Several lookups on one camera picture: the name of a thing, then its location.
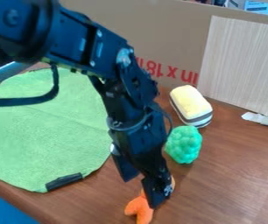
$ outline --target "green towel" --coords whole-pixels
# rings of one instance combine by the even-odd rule
[[[106,111],[88,77],[60,69],[60,93],[35,106],[0,108],[0,179],[45,193],[55,179],[86,177],[109,156]],[[37,96],[52,87],[42,69],[16,75],[0,86],[0,97]]]

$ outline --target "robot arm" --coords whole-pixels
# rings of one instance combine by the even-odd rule
[[[43,61],[86,74],[107,110],[111,154],[123,180],[141,172],[150,207],[169,198],[171,175],[161,154],[166,114],[153,101],[156,82],[124,38],[58,0],[0,0],[0,49],[15,63]],[[8,77],[0,73],[0,81]]]

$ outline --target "orange object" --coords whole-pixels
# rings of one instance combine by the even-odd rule
[[[175,181],[172,177],[172,186],[175,187]],[[152,221],[154,210],[149,207],[147,199],[145,197],[145,191],[141,190],[140,196],[130,201],[127,207],[124,209],[125,215],[137,216],[137,224],[149,224]]]

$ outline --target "table surface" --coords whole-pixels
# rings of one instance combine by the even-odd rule
[[[176,126],[180,119],[161,89],[158,102]],[[156,223],[268,223],[268,127],[246,122],[244,109],[211,101],[213,122],[201,129],[203,146],[192,165],[167,163],[176,180],[173,196],[154,215]],[[125,184],[112,158],[84,180],[46,194],[0,181],[0,196],[42,223],[135,223],[123,214],[140,189]]]

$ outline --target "green textured ball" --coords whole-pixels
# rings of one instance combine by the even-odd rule
[[[166,143],[166,153],[179,164],[191,164],[199,157],[202,136],[194,126],[173,130]]]

